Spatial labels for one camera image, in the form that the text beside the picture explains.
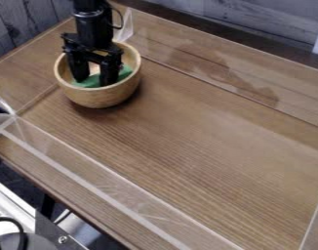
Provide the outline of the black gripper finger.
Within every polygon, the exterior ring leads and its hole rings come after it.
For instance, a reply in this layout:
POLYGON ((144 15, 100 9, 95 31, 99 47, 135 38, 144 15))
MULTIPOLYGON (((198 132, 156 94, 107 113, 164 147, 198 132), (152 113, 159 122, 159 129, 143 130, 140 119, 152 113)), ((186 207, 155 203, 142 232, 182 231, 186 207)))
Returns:
POLYGON ((100 86, 108 86, 116 83, 119 78, 119 72, 120 72, 120 63, 116 59, 111 57, 106 57, 104 61, 100 63, 100 86))
POLYGON ((90 75, 88 61, 79 51, 67 49, 66 54, 74 78, 78 82, 82 82, 90 75))

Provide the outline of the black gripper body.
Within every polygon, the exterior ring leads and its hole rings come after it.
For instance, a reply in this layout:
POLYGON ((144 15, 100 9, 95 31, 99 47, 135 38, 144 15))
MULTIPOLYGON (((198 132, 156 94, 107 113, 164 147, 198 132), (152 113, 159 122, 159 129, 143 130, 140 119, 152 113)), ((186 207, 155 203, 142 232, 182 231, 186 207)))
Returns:
POLYGON ((62 34, 64 40, 63 52, 70 65, 88 63, 122 64, 123 49, 114 42, 114 29, 80 28, 76 33, 62 34))

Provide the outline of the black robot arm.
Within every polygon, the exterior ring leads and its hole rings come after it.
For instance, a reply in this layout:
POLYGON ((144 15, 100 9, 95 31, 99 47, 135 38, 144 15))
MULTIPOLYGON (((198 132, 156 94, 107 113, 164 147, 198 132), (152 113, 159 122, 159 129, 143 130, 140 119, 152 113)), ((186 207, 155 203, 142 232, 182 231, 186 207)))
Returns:
POLYGON ((99 85, 108 86, 118 82, 123 65, 124 50, 114 42, 112 11, 107 0, 74 0, 76 33, 63 33, 63 50, 67 55, 71 73, 82 82, 90 76, 90 63, 99 65, 99 85))

